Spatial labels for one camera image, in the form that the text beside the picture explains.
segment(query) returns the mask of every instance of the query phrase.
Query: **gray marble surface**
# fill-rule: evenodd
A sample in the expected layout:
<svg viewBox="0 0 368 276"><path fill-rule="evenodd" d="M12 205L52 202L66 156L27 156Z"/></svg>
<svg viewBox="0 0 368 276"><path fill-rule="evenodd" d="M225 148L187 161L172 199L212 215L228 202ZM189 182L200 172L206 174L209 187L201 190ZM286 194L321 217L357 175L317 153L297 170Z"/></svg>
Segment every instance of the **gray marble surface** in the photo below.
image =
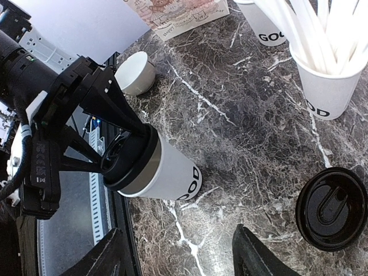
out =
<svg viewBox="0 0 368 276"><path fill-rule="evenodd" d="M229 5L230 16L166 43L149 32L119 57L152 57L156 83L129 102L204 178L190 202L131 200L144 275L233 275L238 224L301 275L368 275L368 228L348 249L326 253L303 240L294 218L301 188L326 167L367 183L368 71L344 115L317 120L287 43L260 45Z"/></svg>

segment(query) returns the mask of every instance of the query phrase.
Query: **cable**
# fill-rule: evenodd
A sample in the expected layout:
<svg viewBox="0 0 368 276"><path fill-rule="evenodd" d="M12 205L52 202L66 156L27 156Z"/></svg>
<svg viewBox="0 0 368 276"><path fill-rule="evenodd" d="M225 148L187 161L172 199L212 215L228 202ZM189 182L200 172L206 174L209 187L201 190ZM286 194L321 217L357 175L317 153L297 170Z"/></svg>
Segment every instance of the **cable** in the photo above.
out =
<svg viewBox="0 0 368 276"><path fill-rule="evenodd" d="M78 135L79 135L78 127L76 126L76 122L75 122L75 119L74 119L73 114L71 115L71 121L73 122L73 125L74 125L74 129L75 129L75 131L76 131L76 132L78 133Z"/></svg>
<svg viewBox="0 0 368 276"><path fill-rule="evenodd" d="M25 102L18 98L14 98L14 107L17 112L18 118L21 121L21 126L29 125L28 116L26 113ZM7 182L4 188L0 190L0 201L5 200L8 196L14 193L23 183L24 178L30 172L30 164L32 161L32 137L25 136L22 139L23 154L21 164L17 170L15 176Z"/></svg>

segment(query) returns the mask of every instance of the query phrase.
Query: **paper cup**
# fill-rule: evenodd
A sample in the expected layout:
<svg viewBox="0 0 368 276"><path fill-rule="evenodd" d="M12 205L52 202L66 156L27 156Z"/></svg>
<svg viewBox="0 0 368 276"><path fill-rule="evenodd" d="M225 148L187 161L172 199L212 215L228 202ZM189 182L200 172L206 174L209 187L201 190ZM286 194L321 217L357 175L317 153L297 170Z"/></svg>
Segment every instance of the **paper cup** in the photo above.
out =
<svg viewBox="0 0 368 276"><path fill-rule="evenodd" d="M291 47L290 53L297 64L306 104L313 115L323 120L339 118L350 102L365 65L350 75L326 75L308 68Z"/></svg>
<svg viewBox="0 0 368 276"><path fill-rule="evenodd" d="M286 37L253 1L234 0L234 2L246 17L259 42L273 47L286 41Z"/></svg>
<svg viewBox="0 0 368 276"><path fill-rule="evenodd" d="M201 186L199 168L159 135L146 167L132 183L118 192L124 197L190 200Z"/></svg>

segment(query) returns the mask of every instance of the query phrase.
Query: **logo on cup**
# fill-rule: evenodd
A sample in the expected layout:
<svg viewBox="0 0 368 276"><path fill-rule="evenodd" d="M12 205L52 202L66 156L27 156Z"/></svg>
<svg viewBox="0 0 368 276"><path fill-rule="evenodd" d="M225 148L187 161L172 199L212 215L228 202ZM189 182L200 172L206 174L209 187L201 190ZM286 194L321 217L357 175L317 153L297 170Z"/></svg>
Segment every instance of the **logo on cup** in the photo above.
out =
<svg viewBox="0 0 368 276"><path fill-rule="evenodd" d="M272 33L269 36L267 36L266 34L260 34L259 38L263 41L276 41L278 40L280 37L285 37L282 32L280 33Z"/></svg>
<svg viewBox="0 0 368 276"><path fill-rule="evenodd" d="M321 109L316 109L307 99L306 99L306 105L309 107L309 109L313 112L317 111L317 114L322 117L328 117L330 113L328 111L324 111Z"/></svg>
<svg viewBox="0 0 368 276"><path fill-rule="evenodd" d="M190 197L190 194L193 193L198 186L198 182L200 180L200 172L197 170L196 167L193 167L193 178L195 179L194 181L192 181L192 183L189 186L188 189L188 193L185 195L182 195L181 197L179 197L177 200L186 200L187 198Z"/></svg>

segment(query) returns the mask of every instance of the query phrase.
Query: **small white cup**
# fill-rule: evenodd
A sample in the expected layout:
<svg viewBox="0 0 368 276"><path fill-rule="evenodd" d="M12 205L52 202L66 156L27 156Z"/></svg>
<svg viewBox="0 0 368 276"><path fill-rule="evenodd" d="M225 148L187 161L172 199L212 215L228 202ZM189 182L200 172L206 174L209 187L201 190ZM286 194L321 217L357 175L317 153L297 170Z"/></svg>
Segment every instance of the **small white cup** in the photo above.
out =
<svg viewBox="0 0 368 276"><path fill-rule="evenodd" d="M246 17L259 42L273 47L286 41L286 37L253 1L234 0L234 2Z"/></svg>
<svg viewBox="0 0 368 276"><path fill-rule="evenodd" d="M290 53L297 64L306 104L313 115L322 120L340 117L347 109L365 65L350 75L326 75L307 67L291 47Z"/></svg>
<svg viewBox="0 0 368 276"><path fill-rule="evenodd" d="M148 164L134 181L118 192L124 197L190 200L201 186L199 168L159 134Z"/></svg>
<svg viewBox="0 0 368 276"><path fill-rule="evenodd" d="M155 66L146 52L130 56L115 73L121 91L132 96L147 92L154 84L155 76Z"/></svg>

